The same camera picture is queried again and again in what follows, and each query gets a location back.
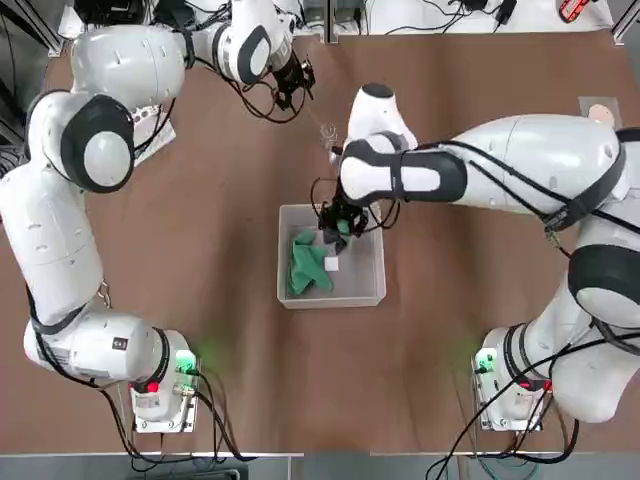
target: white label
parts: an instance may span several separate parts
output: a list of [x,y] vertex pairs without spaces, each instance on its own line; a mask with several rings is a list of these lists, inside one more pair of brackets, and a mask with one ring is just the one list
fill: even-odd
[[160,395],[137,395],[136,408],[154,408],[160,406]]
[[337,272],[340,270],[338,257],[324,257],[324,269],[327,272]]

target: power cable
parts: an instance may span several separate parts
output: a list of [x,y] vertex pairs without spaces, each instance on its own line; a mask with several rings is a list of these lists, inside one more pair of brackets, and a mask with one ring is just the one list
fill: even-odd
[[286,118],[286,119],[273,118],[271,116],[271,114],[273,113],[273,111],[275,110],[275,107],[276,107],[275,90],[267,82],[262,81],[262,80],[257,82],[257,84],[260,84],[260,85],[263,85],[263,86],[267,86],[271,90],[271,97],[272,97],[273,103],[271,105],[271,109],[267,113],[264,113],[258,107],[256,107],[253,103],[251,103],[251,101],[249,101],[249,99],[247,99],[245,97],[245,95],[244,95],[244,93],[248,92],[249,90],[251,90],[253,88],[253,85],[249,85],[247,87],[241,87],[238,84],[238,82],[236,82],[235,80],[233,80],[231,78],[228,78],[222,72],[220,72],[215,67],[215,65],[212,64],[211,62],[208,62],[207,60],[204,60],[203,58],[200,58],[200,57],[196,57],[196,62],[202,63],[210,71],[212,71],[213,73],[218,75],[220,78],[222,78],[233,89],[233,91],[236,92],[236,94],[240,97],[240,99],[242,100],[242,104],[247,109],[247,111],[251,115],[256,117],[256,118],[267,120],[268,122],[275,123],[275,124],[278,124],[278,125],[284,125],[284,124],[287,124],[287,123],[293,121],[295,118],[297,118],[298,115],[300,115],[300,112],[302,111],[302,108],[304,107],[304,103],[305,103],[305,100],[306,100],[306,93],[307,93],[306,89],[302,90],[302,101],[300,102],[300,106],[298,108],[295,108],[295,107],[291,106],[291,110],[293,111],[293,115],[291,115],[289,118]]
[[169,105],[169,109],[167,110],[167,114],[165,115],[164,119],[162,119],[162,123],[160,123],[159,126],[158,126],[158,122],[160,121],[160,114],[162,112],[162,106],[160,106],[158,108],[158,115],[156,116],[156,124],[155,124],[155,127],[153,129],[153,133],[151,133],[149,138],[147,138],[144,142],[142,142],[140,145],[138,145],[138,146],[136,146],[134,148],[134,150],[136,151],[136,153],[138,153],[138,155],[141,155],[143,152],[145,152],[147,150],[147,148],[149,148],[149,146],[156,139],[156,137],[160,134],[162,129],[165,127],[165,125],[169,121],[169,118],[171,117],[171,112],[173,112],[173,107],[175,106],[175,104],[176,104],[176,99],[174,98],[173,100],[171,100],[171,104]]
[[[634,340],[634,339],[640,339],[640,333],[626,333],[626,334],[622,334],[622,335],[616,335],[615,338],[617,340]],[[583,343],[581,345],[576,345],[576,346],[572,346],[571,344],[566,345],[563,349],[561,349],[560,351],[558,351],[557,353],[550,355],[546,358],[543,358],[542,360],[539,360],[533,364],[531,364],[530,366],[528,366],[527,368],[525,368],[521,373],[527,374],[530,371],[534,370],[535,368],[544,365],[545,363],[549,363],[552,362],[552,364],[554,363],[554,361],[557,361],[558,359],[565,357],[567,355],[571,355],[572,353],[577,353],[583,350],[587,350],[589,348],[592,347],[596,347],[599,345],[605,345],[608,344],[609,342],[604,339],[598,339],[598,340],[592,340],[590,342],[587,343]],[[474,425],[474,423],[478,420],[478,418],[480,418],[480,415],[482,415],[482,413],[487,410],[487,408],[489,408],[498,398],[500,398],[502,395],[505,394],[505,392],[511,388],[511,386],[515,385],[517,383],[518,379],[512,379],[511,381],[509,381],[500,391],[498,391],[496,393],[496,395],[494,395],[491,399],[489,399],[484,405],[482,405],[482,407],[480,407],[480,409],[478,409],[478,411],[475,413],[475,415],[471,418],[471,420],[469,421],[469,423],[465,426],[465,428],[462,430],[462,432],[458,435],[458,437],[456,438],[453,446],[451,447],[451,450],[449,451],[449,453],[447,454],[447,456],[445,457],[445,461],[444,461],[444,465],[443,467],[440,468],[439,472],[438,472],[438,476],[436,477],[437,479],[441,478],[442,473],[444,472],[444,466],[446,466],[446,464],[451,460],[451,458],[453,457],[456,448],[458,447],[458,445],[460,444],[460,442],[462,441],[462,438],[464,437],[464,435],[467,433],[467,431]],[[511,456],[514,458],[519,458],[521,460],[528,460],[530,462],[534,462],[534,463],[542,463],[542,464],[554,464],[554,463],[559,463],[562,462],[564,460],[566,460],[566,458],[573,452],[575,445],[578,441],[578,434],[579,434],[579,430],[580,430],[580,422],[578,420],[574,420],[574,427],[573,427],[573,432],[571,434],[571,438],[569,440],[569,445],[568,447],[565,449],[565,451],[559,455],[558,457],[553,457],[553,458],[539,458],[539,457],[532,457],[530,455],[525,455],[525,454],[521,454],[521,453],[514,453]]]
[[458,10],[454,14],[455,15],[454,18],[449,20],[447,23],[445,23],[443,25],[438,25],[437,27],[414,27],[414,26],[411,26],[411,25],[405,25],[405,26],[402,26],[402,27],[394,28],[393,30],[389,30],[387,33],[385,33],[385,35],[391,35],[392,33],[398,32],[400,30],[416,30],[416,31],[419,31],[419,32],[435,32],[437,30],[444,29],[444,31],[441,32],[441,33],[444,33],[447,29],[449,29],[449,27],[451,27],[453,24],[455,24],[460,19],[462,19],[463,17],[466,16],[466,15],[460,13],[462,11],[463,11],[463,5],[461,3],[460,6],[458,7]]

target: black cable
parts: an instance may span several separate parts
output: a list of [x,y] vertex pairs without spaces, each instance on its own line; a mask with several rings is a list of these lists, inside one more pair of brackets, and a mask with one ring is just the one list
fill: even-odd
[[451,27],[453,27],[456,23],[458,23],[460,20],[462,20],[463,18],[468,17],[469,15],[471,15],[471,13],[462,13],[460,14],[460,16],[456,19],[454,19],[449,25],[447,25],[445,27],[444,30],[442,30],[442,33],[447,33],[447,30],[449,30]]
[[[199,377],[200,379],[202,379],[202,381],[204,382],[205,387],[207,388],[207,393],[209,393],[209,398],[211,399],[211,407],[213,409],[215,409],[215,397],[213,396],[213,388],[211,388],[211,383],[209,382],[209,379],[206,376],[204,376],[201,372],[198,372],[198,371],[195,372],[195,375],[197,377]],[[225,419],[224,420],[225,421],[224,421],[223,428],[226,428],[226,424],[227,424],[227,415],[226,415],[226,413],[225,413]],[[219,463],[224,462],[224,460],[220,461],[218,459],[218,454],[220,452],[220,446],[222,445],[222,440],[223,440],[224,436],[221,435],[220,436],[220,440],[218,440],[217,439],[217,433],[216,433],[217,430],[218,430],[217,424],[216,424],[216,422],[213,422],[213,448],[214,448],[214,450],[213,450],[213,460],[211,462],[212,464],[219,464]]]
[[438,9],[440,9],[440,11],[447,17],[453,17],[451,20],[447,21],[447,23],[443,24],[443,25],[439,25],[437,27],[413,27],[410,25],[405,25],[403,27],[397,27],[394,28],[393,30],[389,30],[387,33],[385,33],[385,35],[391,35],[392,33],[395,33],[399,30],[417,30],[419,32],[434,32],[436,30],[440,30],[442,29],[442,32],[440,33],[446,33],[447,30],[449,30],[449,28],[451,28],[453,25],[455,25],[457,22],[459,22],[460,20],[462,20],[464,17],[468,17],[470,15],[464,13],[464,5],[462,4],[462,2],[460,2],[460,6],[458,7],[458,10],[456,10],[454,13],[446,13],[444,12],[444,10],[442,10],[442,8],[440,8],[439,5],[434,4],[433,2],[430,1],[426,1],[426,0],[422,0],[423,2],[427,3],[427,4],[433,4],[436,7],[438,7]]
[[[391,217],[391,213],[393,212],[394,207],[395,207],[396,214],[393,217],[393,220],[391,220],[391,223],[387,223],[387,221]],[[391,204],[391,207],[389,208],[389,211],[387,212],[387,215],[384,217],[382,221],[379,221],[378,218],[376,217],[376,214],[373,213],[373,209],[371,208],[371,205],[368,205],[367,209],[369,210],[369,214],[373,218],[373,221],[376,224],[376,226],[372,228],[367,228],[362,233],[373,232],[378,228],[381,228],[382,230],[391,230],[395,226],[395,224],[398,222],[398,217],[400,216],[400,201],[397,199],[393,201],[393,203]]]
[[[506,171],[508,174],[516,177],[518,180],[520,180],[521,182],[527,184],[528,186],[530,186],[531,188],[537,190],[538,192],[558,201],[564,204],[568,204],[571,202],[571,199],[568,197],[565,197],[564,195],[560,195],[559,193],[556,193],[552,190],[549,190],[548,188],[540,185],[539,183],[537,183],[536,181],[532,180],[531,178],[527,177],[526,175],[520,173],[519,171],[517,171],[515,168],[511,167],[510,165],[507,165],[506,163],[504,163],[502,160],[499,160],[498,158],[494,157],[493,155],[491,155],[490,153],[485,152],[484,150],[474,146],[474,145],[470,145],[468,143],[464,143],[464,142],[460,142],[457,140],[443,140],[441,142],[435,142],[435,143],[431,143],[431,144],[425,144],[425,145],[421,145],[419,146],[416,150],[418,149],[423,149],[423,148],[438,148],[439,145],[450,145],[453,147],[459,147],[459,148],[463,148],[465,150],[469,150],[477,155],[480,155],[481,157],[484,157],[485,159],[487,159],[489,162],[493,163],[494,165],[499,166],[500,168],[502,168],[504,171]],[[513,197],[513,193],[510,193],[509,190],[506,190],[506,185],[503,186],[502,182],[500,182],[500,180],[496,179],[495,177],[493,177],[492,179],[494,181],[494,183],[497,181],[499,182],[499,185],[502,189],[505,190],[505,192],[509,193],[509,195],[511,195]],[[513,197],[514,199],[516,199],[517,201],[521,202],[521,197]],[[523,206],[525,206],[525,208],[529,208],[530,206],[527,206],[527,204],[523,204]],[[539,210],[535,209],[535,210],[531,210],[532,213],[540,212]],[[598,217],[601,218],[603,220],[607,220],[608,222],[611,222],[615,225],[618,225],[620,227],[626,228],[627,230],[635,233],[636,235],[640,235],[640,227],[637,225],[634,225],[632,223],[627,222],[626,220],[616,217],[615,215],[611,215],[607,212],[603,212],[602,210],[599,209],[595,209],[592,212],[590,212],[590,215],[594,216],[594,217]],[[568,252],[564,251],[563,252],[565,255],[570,256]]]
[[[623,334],[623,335],[617,335],[616,338],[618,340],[638,339],[638,338],[640,338],[640,333],[626,333],[626,334]],[[570,344],[566,345],[559,352],[533,363],[529,367],[525,368],[521,373],[524,375],[524,374],[529,373],[533,369],[535,369],[535,368],[537,368],[537,367],[539,367],[539,366],[541,366],[541,365],[543,365],[545,363],[552,362],[552,364],[553,364],[553,362],[557,361],[559,358],[565,357],[565,356],[570,355],[572,353],[580,352],[582,350],[586,350],[586,349],[591,348],[591,347],[596,347],[598,345],[605,345],[607,343],[608,342],[607,342],[606,339],[601,338],[601,339],[598,339],[598,340],[592,340],[590,342],[583,343],[582,345],[577,345],[577,346],[571,346]],[[458,445],[462,441],[462,438],[467,433],[467,431],[473,426],[473,424],[476,422],[476,420],[478,420],[478,418],[480,418],[480,415],[482,415],[482,413],[487,408],[489,408],[489,406],[491,406],[493,404],[493,402],[495,402],[499,397],[504,395],[504,393],[512,385],[514,385],[516,383],[517,383],[517,379],[512,379],[500,391],[498,391],[487,403],[485,403],[484,405],[482,405],[482,407],[480,407],[480,409],[478,409],[478,411],[471,418],[469,423],[467,423],[465,428],[462,430],[460,435],[458,435],[458,438],[456,438],[456,441],[454,442],[453,447],[451,447],[451,450],[449,451],[449,453],[445,457],[446,458],[446,460],[444,462],[445,465],[449,462],[449,460],[451,460],[451,458],[453,457],[453,455],[455,453],[456,448],[458,447]],[[566,459],[569,456],[569,454],[573,451],[573,449],[575,448],[575,445],[577,443],[579,429],[580,429],[580,422],[578,420],[575,420],[573,433],[571,435],[571,441],[569,442],[569,447],[566,449],[565,453],[563,453],[560,457],[555,457],[555,458],[548,459],[548,458],[530,457],[529,455],[524,455],[524,454],[513,454],[512,456],[516,457],[516,458],[520,458],[521,460],[528,460],[528,461],[531,461],[531,462],[534,462],[534,463],[545,463],[545,464],[558,463],[558,459],[559,458],[562,457],[562,460]],[[438,477],[437,478],[441,477],[443,471],[444,471],[444,468],[441,468],[440,471],[438,472]]]
[[549,407],[551,407],[551,402],[552,402],[551,399],[549,399],[547,404],[544,406],[544,409],[542,410],[542,412],[540,412],[540,415],[538,415],[538,421],[535,423],[535,425],[531,425],[531,422],[533,421],[533,417],[535,416],[536,412],[540,408],[540,404],[544,401],[544,397],[546,396],[546,393],[549,391],[549,388],[550,387],[547,387],[544,389],[544,392],[542,392],[542,395],[540,395],[540,398],[538,399],[535,406],[533,407],[533,411],[531,412],[531,415],[529,416],[529,420],[527,421],[527,428],[524,429],[524,432],[522,433],[522,436],[520,437],[520,440],[518,441],[518,443],[514,445],[513,453],[516,453],[518,450],[520,450],[522,448],[522,445],[524,444],[524,441],[527,439],[527,435],[530,432],[535,431],[542,424],[542,420],[547,414]]
[[165,115],[159,127],[158,127],[158,121],[160,119],[160,113],[162,109],[160,108],[160,110],[158,110],[158,116],[156,118],[156,127],[154,128],[153,133],[149,136],[148,139],[146,139],[140,145],[135,147],[136,152],[138,152],[138,150],[141,150],[139,153],[142,154],[147,148],[149,148],[149,145],[153,143],[155,138],[158,136],[158,134],[162,131],[162,129],[165,127],[165,125],[169,121],[169,117],[171,117],[171,112],[173,112],[173,107],[175,106],[175,104],[176,104],[176,99],[174,98],[173,100],[171,100],[171,105],[169,105],[169,110],[167,110],[167,114]]
[[431,473],[431,470],[433,470],[434,468],[436,468],[438,465],[440,465],[442,462],[444,462],[447,459],[447,457],[442,457],[440,460],[438,460],[437,462],[433,462],[433,464],[429,467],[429,469],[427,470],[427,473],[424,474],[424,480],[429,480],[429,474]]
[[435,32],[436,30],[449,27],[452,22],[455,22],[455,19],[449,20],[447,23],[443,25],[439,25],[437,27],[413,27],[411,25],[405,25],[402,27],[394,28],[393,30],[389,30],[387,33],[385,33],[385,35],[391,35],[392,33],[398,32],[400,30],[417,30],[419,32]]
[[271,105],[271,109],[269,110],[269,112],[264,113],[264,112],[260,111],[260,109],[258,109],[258,107],[256,107],[253,103],[251,103],[249,101],[249,99],[247,99],[244,96],[243,88],[238,85],[238,82],[236,82],[235,80],[225,76],[222,72],[220,72],[215,67],[214,64],[212,64],[211,62],[208,62],[207,60],[205,60],[203,58],[196,57],[196,62],[200,62],[203,65],[207,66],[209,68],[209,70],[211,70],[213,73],[215,73],[220,78],[222,78],[233,89],[233,91],[236,92],[236,94],[238,94],[238,96],[240,97],[240,100],[242,100],[242,103],[245,106],[245,108],[247,109],[247,111],[251,115],[256,117],[256,118],[267,120],[268,122],[275,123],[275,124],[278,124],[278,125],[284,125],[284,124],[287,124],[287,123],[291,122],[296,117],[298,117],[298,115],[300,115],[300,112],[302,111],[302,108],[304,107],[304,103],[305,103],[305,100],[306,100],[306,94],[307,94],[307,91],[305,89],[302,90],[302,102],[300,103],[300,107],[298,107],[296,109],[293,106],[291,106],[291,110],[293,110],[293,115],[291,115],[289,118],[286,118],[286,119],[283,119],[283,120],[278,119],[278,118],[273,118],[273,117],[271,117],[271,113],[275,110],[275,106],[276,106],[275,94],[274,94],[273,87],[271,85],[269,85],[267,82],[264,82],[264,81],[258,82],[259,84],[268,86],[271,89],[271,96],[272,96],[272,99],[273,99],[273,103]]
[[[336,183],[337,180],[335,178],[322,178],[322,177],[318,177],[316,178],[313,183],[311,184],[311,190],[309,190],[309,200],[311,201],[311,208],[313,208],[314,213],[316,214],[316,217],[318,217],[318,220],[320,220],[320,212],[318,212],[318,209],[316,208],[316,202],[315,202],[315,195],[314,192],[316,190],[316,186],[318,185],[318,183],[320,182],[333,182]],[[322,207],[324,208],[324,206],[326,205],[327,202],[322,202]]]
[[7,28],[7,20],[5,19],[2,13],[0,13],[0,19],[2,19],[2,27],[4,28],[4,33],[7,34],[7,43],[9,44],[9,54],[11,55],[11,75],[13,77],[13,96],[17,101],[18,81],[16,80],[16,57],[13,54],[13,42],[11,41],[11,34],[9,33],[9,29]]
[[486,10],[480,10],[482,13],[485,13],[487,15],[491,15],[493,16],[494,13],[496,13],[498,10],[500,10],[500,7],[502,6],[502,3],[500,5],[498,5],[497,7],[495,7],[493,10],[489,10],[488,12]]
[[161,116],[162,116],[162,104],[158,105],[158,113],[156,114],[156,123],[153,126],[153,130],[151,131],[151,136],[149,136],[149,138],[147,138],[144,142],[142,142],[138,147],[135,147],[135,148],[140,148],[140,151],[137,152],[138,157],[147,151],[147,148],[149,148],[151,143],[153,143],[153,139],[160,133],[160,129],[158,127],[160,126]]
[[426,3],[428,5],[436,7],[438,10],[440,10],[440,13],[442,13],[445,17],[455,17],[455,16],[458,15],[458,11],[460,10],[460,8],[458,7],[458,11],[445,12],[444,9],[440,5],[435,3],[435,2],[431,2],[430,0],[421,0],[421,1],[422,1],[422,3]]
[[202,403],[204,403],[205,406],[207,407],[207,409],[209,409],[209,411],[213,415],[214,421],[220,427],[222,437],[224,438],[224,442],[227,445],[227,447],[229,448],[229,451],[231,452],[231,454],[233,455],[233,458],[235,458],[236,460],[238,460],[240,462],[245,462],[245,463],[246,462],[251,462],[253,460],[256,460],[258,457],[245,457],[240,453],[240,451],[238,450],[238,447],[235,445],[235,443],[229,437],[229,433],[224,428],[224,422],[220,418],[220,415],[218,414],[216,409],[213,407],[213,404],[211,403],[211,401],[199,391],[196,391],[194,396],[198,400],[200,400]]

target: brown table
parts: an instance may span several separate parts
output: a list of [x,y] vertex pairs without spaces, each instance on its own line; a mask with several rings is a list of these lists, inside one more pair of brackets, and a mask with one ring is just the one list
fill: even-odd
[[[308,202],[312,180],[331,174],[320,123],[344,135],[363,83],[394,88],[423,141],[506,115],[579,114],[581,95],[617,97],[624,123],[640,125],[626,53],[607,32],[307,38],[297,49],[318,77],[297,121],[259,121],[222,81],[190,72],[172,116],[177,139],[123,191],[90,196],[115,308],[180,330],[220,373],[243,451],[448,450],[464,425],[456,386],[469,415],[470,355],[490,328],[537,316],[566,260],[533,218],[409,204],[385,233],[378,307],[287,311],[275,292],[278,207]],[[47,83],[70,84],[67,58],[51,62]],[[0,262],[0,451],[122,451],[97,394],[25,358],[26,299],[5,238]],[[584,426],[579,450],[638,451],[639,401],[633,381],[614,420]],[[203,411],[197,433],[166,450],[212,450]],[[139,441],[159,448],[157,435]],[[505,445],[502,435],[481,443]],[[557,422],[527,448],[560,450]]]

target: green cloth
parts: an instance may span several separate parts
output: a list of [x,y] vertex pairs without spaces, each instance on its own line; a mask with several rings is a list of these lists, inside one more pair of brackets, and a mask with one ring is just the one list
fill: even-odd
[[328,292],[333,288],[331,279],[324,270],[327,250],[311,245],[315,237],[313,231],[305,230],[293,240],[289,265],[289,291],[294,295],[300,295],[311,283]]

